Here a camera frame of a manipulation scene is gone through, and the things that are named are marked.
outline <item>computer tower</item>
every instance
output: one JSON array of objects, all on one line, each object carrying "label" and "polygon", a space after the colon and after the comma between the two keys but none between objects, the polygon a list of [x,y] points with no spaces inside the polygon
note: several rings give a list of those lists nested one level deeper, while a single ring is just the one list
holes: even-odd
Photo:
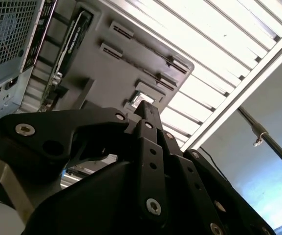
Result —
[{"label": "computer tower", "polygon": [[32,68],[24,68],[45,0],[0,0],[0,118],[21,104]]}]

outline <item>screw head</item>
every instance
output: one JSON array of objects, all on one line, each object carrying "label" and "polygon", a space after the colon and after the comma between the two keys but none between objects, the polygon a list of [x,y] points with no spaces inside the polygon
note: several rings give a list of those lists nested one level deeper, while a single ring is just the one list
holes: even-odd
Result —
[{"label": "screw head", "polygon": [[149,198],[146,201],[147,210],[152,213],[153,215],[160,215],[161,214],[161,206],[160,204],[153,198]]},{"label": "screw head", "polygon": [[221,228],[214,223],[210,224],[210,229],[213,232],[214,235],[223,235],[223,231],[221,230]]},{"label": "screw head", "polygon": [[119,120],[124,120],[125,117],[122,115],[122,114],[116,114],[116,117],[119,119]]},{"label": "screw head", "polygon": [[219,210],[221,210],[222,212],[227,212],[227,211],[225,210],[225,208],[223,207],[223,205],[221,205],[220,202],[215,201],[215,206],[216,206]]},{"label": "screw head", "polygon": [[266,229],[266,228],[262,228],[262,230],[264,231],[264,233],[266,234],[266,235],[271,235],[270,233],[269,233],[269,231]]},{"label": "screw head", "polygon": [[35,133],[34,127],[25,123],[18,124],[15,131],[22,136],[32,136]]},{"label": "screw head", "polygon": [[193,154],[193,156],[194,156],[195,158],[199,159],[199,155],[198,155],[197,153],[192,152],[192,154]]},{"label": "screw head", "polygon": [[146,125],[148,128],[152,129],[152,125],[149,124],[148,122],[145,122],[145,125]]},{"label": "screw head", "polygon": [[170,133],[168,133],[168,132],[166,133],[166,135],[167,135],[167,137],[168,137],[169,139],[171,139],[171,140],[174,138],[174,136],[173,136],[173,135],[171,135],[171,134],[170,134]]}]

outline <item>white wall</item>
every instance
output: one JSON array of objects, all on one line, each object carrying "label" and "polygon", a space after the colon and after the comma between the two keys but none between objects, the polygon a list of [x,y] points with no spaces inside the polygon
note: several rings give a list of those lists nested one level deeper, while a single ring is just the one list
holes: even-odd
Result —
[{"label": "white wall", "polygon": [[[282,146],[282,65],[242,106]],[[275,229],[282,225],[282,162],[266,143],[254,148],[255,140],[250,126],[235,112],[203,147],[235,189]]]},{"label": "white wall", "polygon": [[0,235],[20,235],[24,230],[24,224],[17,212],[0,203]]}]

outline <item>light panel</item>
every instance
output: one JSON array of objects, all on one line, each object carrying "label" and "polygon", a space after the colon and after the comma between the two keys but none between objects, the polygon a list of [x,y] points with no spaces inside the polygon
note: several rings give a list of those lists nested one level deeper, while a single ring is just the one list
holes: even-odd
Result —
[{"label": "light panel", "polygon": [[273,32],[282,37],[282,25],[254,0],[238,0],[247,10],[261,20]]},{"label": "light panel", "polygon": [[213,113],[182,93],[177,93],[168,106],[201,122],[204,122]]},{"label": "light panel", "polygon": [[178,114],[170,108],[165,108],[160,115],[161,121],[178,130],[183,130],[185,133],[192,135],[200,126],[186,117]]},{"label": "light panel", "polygon": [[158,0],[190,24],[222,46],[250,68],[256,66],[257,54],[266,55],[266,51],[257,43],[241,33],[233,24],[222,17],[216,10],[203,1]]},{"label": "light panel", "polygon": [[137,0],[129,0],[129,2],[163,26],[166,29],[162,34],[164,37],[212,70],[218,73],[231,73],[236,77],[246,76],[249,73],[247,68],[156,2],[144,3]]},{"label": "light panel", "polygon": [[247,32],[253,35],[268,49],[271,49],[276,42],[265,29],[258,24],[257,19],[239,2],[235,0],[206,0],[217,6],[221,11],[227,14]]},{"label": "light panel", "polygon": [[194,76],[190,76],[180,88],[180,91],[207,107],[217,108],[225,97]]},{"label": "light panel", "polygon": [[225,92],[231,93],[234,90],[234,87],[240,83],[239,79],[224,81],[199,64],[195,64],[192,74],[198,79],[209,84],[209,86],[213,87],[214,89],[221,91],[223,94]]},{"label": "light panel", "polygon": [[282,21],[282,4],[278,0],[259,0]]}]

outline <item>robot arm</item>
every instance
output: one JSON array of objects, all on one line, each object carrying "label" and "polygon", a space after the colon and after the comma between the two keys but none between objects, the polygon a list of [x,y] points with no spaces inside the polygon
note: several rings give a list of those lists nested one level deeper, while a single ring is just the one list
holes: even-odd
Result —
[{"label": "robot arm", "polygon": [[[113,108],[0,120],[0,200],[36,234],[275,235],[195,150],[182,153],[142,102],[136,123]],[[118,161],[62,190],[63,169]]]}]

